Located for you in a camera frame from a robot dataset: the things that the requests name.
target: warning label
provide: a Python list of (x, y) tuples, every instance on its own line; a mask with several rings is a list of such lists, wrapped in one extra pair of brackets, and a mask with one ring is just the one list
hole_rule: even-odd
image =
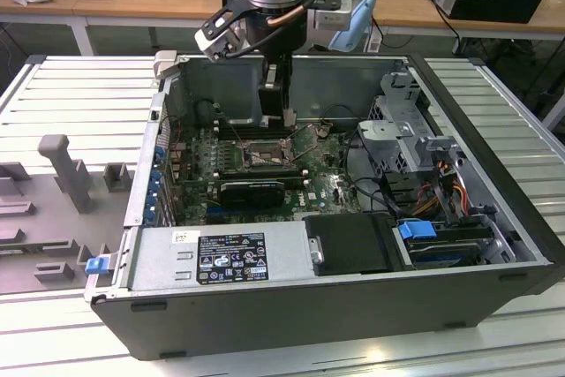
[(200, 284), (268, 280), (265, 234), (200, 237), (196, 276)]

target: blue tab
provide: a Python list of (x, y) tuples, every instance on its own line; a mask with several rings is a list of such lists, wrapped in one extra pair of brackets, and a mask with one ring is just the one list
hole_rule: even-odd
[(161, 172), (158, 170), (151, 170), (149, 174), (149, 178), (151, 181), (160, 181), (161, 180)]
[(143, 218), (145, 220), (148, 220), (149, 222), (153, 222), (153, 220), (155, 219), (155, 212), (153, 212), (151, 209), (146, 209), (145, 211), (143, 211)]
[(146, 205), (149, 205), (149, 206), (151, 206), (151, 207), (154, 207), (154, 206), (155, 206), (155, 203), (157, 203), (157, 197), (156, 197), (156, 196), (153, 196), (153, 195), (150, 193), (148, 196), (146, 196), (146, 198), (145, 198), (145, 203), (146, 203)]
[(165, 149), (161, 146), (155, 146), (155, 159), (162, 160), (165, 157)]
[(403, 239), (438, 237), (430, 221), (406, 221), (398, 226)]
[(147, 185), (147, 190), (151, 193), (151, 192), (159, 192), (159, 190), (161, 190), (161, 186), (159, 185), (158, 181), (149, 181), (149, 184)]
[(85, 267), (87, 274), (108, 274), (109, 273), (109, 258), (102, 256), (98, 258), (91, 258), (87, 261)]

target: metal bracket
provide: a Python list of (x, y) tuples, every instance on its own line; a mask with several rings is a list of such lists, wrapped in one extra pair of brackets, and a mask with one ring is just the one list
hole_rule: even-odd
[(216, 12), (212, 18), (207, 20), (200, 30), (202, 30), (208, 41), (212, 41), (233, 23), (258, 9), (249, 0), (231, 0), (221, 10)]

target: table leg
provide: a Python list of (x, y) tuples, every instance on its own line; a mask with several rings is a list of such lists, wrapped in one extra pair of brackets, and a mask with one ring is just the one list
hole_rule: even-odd
[(90, 38), (88, 38), (87, 20), (83, 17), (74, 17), (68, 26), (71, 27), (74, 39), (77, 42), (77, 46), (79, 46), (80, 54), (83, 57), (94, 56), (94, 48)]
[(151, 49), (153, 52), (159, 50), (159, 41), (157, 40), (157, 29), (154, 26), (148, 28), (149, 30), (149, 40), (151, 41)]
[(555, 106), (551, 108), (547, 116), (541, 122), (547, 130), (552, 131), (555, 126), (565, 117), (565, 93)]

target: black cable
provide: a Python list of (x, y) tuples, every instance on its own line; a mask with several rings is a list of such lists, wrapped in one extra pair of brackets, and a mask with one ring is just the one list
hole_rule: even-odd
[(449, 29), (453, 32), (453, 34), (456, 35), (457, 37), (456, 56), (461, 55), (461, 37), (459, 36), (459, 33), (445, 19), (445, 17), (443, 16), (443, 11), (440, 9), (440, 7), (437, 4), (437, 0), (433, 0), (433, 5), (435, 6), (435, 10), (438, 12), (438, 15), (440, 15), (441, 20), (445, 23), (446, 26), (449, 27)]
[(486, 50), (485, 44), (483, 43), (483, 39), (478, 39), (478, 44), (480, 44), (480, 47), (483, 49), (483, 52), (485, 52), (485, 62), (488, 60), (488, 50)]
[(559, 50), (561, 49), (561, 46), (563, 46), (563, 44), (565, 44), (565, 37), (563, 37), (560, 41), (560, 43), (557, 45), (557, 48), (555, 48), (554, 53), (547, 59), (546, 63), (544, 64), (544, 66), (541, 67), (541, 69), (538, 72), (538, 75), (536, 75), (534, 77), (534, 79), (531, 81), (530, 85), (528, 86), (528, 88), (524, 91), (524, 99), (525, 97), (530, 93), (530, 91), (533, 89), (533, 87), (536, 85), (536, 83), (538, 82), (539, 78), (543, 75), (544, 71), (546, 70), (547, 66), (551, 63), (551, 61), (554, 60), (554, 57), (557, 56), (557, 54), (559, 53)]
[(29, 55), (26, 53), (25, 50), (22, 49), (22, 47), (19, 45), (19, 43), (11, 36), (10, 32), (8, 31), (8, 27), (4, 26), (4, 24), (0, 24), (0, 29), (2, 29), (2, 34), (6, 34), (8, 36), (8, 38), (11, 40), (11, 42), (13, 44), (16, 45), (16, 47), (18, 48), (18, 50), (22, 53), (22, 55), (24, 57), (28, 57)]
[(402, 49), (402, 48), (408, 46), (408, 43), (410, 43), (414, 39), (414, 36), (411, 35), (408, 38), (408, 40), (405, 43), (401, 44), (400, 46), (390, 46), (389, 44), (385, 43), (385, 34), (380, 29), (380, 26), (379, 26), (379, 23), (377, 22), (377, 20), (374, 17), (371, 17), (371, 20), (373, 21), (374, 26), (377, 27), (377, 31), (379, 31), (379, 33), (380, 33), (380, 44), (382, 44), (383, 46), (385, 46), (389, 49)]
[(333, 105), (329, 105), (326, 109), (324, 109), (323, 114), (320, 115), (320, 121), (324, 121), (326, 119), (326, 115), (328, 114), (328, 112), (333, 108), (343, 108), (347, 110), (352, 117), (356, 118), (358, 121), (361, 121), (361, 118), (359, 118), (358, 115), (355, 112), (353, 112), (353, 109), (351, 109), (347, 105), (344, 105), (343, 103), (334, 103)]
[(351, 176), (348, 169), (348, 162), (347, 162), (347, 158), (349, 156), (350, 153), (350, 149), (351, 149), (351, 143), (353, 141), (353, 139), (355, 139), (355, 136), (358, 135), (358, 131), (356, 130), (353, 134), (351, 134), (351, 138), (350, 141), (347, 143), (347, 147), (345, 148), (345, 152), (343, 154), (343, 174), (345, 175), (345, 179), (348, 181), (348, 183), (350, 183), (351, 185), (354, 185), (355, 188), (357, 188), (357, 191), (361, 194), (364, 194), (366, 197), (368, 197), (371, 200), (374, 200), (376, 202), (379, 202), (383, 207), (388, 207), (387, 203), (379, 198), (376, 198), (374, 196), (372, 196), (371, 193), (367, 192), (366, 190), (360, 188), (358, 185), (356, 185), (357, 181), (360, 181), (360, 179), (357, 179), (355, 181), (351, 180)]
[[(311, 4), (313, 4), (314, 1), (315, 0), (306, 0), (302, 5), (304, 7), (304, 11), (302, 13), (306, 12), (306, 9), (308, 9), (308, 7)], [(271, 33), (267, 37), (257, 41), (256, 43), (252, 44), (251, 46), (248, 46), (244, 49), (241, 49), (238, 52), (226, 53), (225, 58), (226, 59), (234, 59), (236, 57), (242, 57), (244, 55), (247, 55), (248, 53), (252, 53), (254, 50), (257, 50), (258, 48), (263, 47), (264, 45), (266, 45), (267, 43), (272, 41), (274, 38), (278, 37), (284, 31), (285, 27), (288, 26), (291, 22), (298, 19), (300, 17), (300, 15), (302, 15), (302, 14), (297, 15), (295, 18), (291, 19), (286, 25), (278, 27), (273, 33)]]

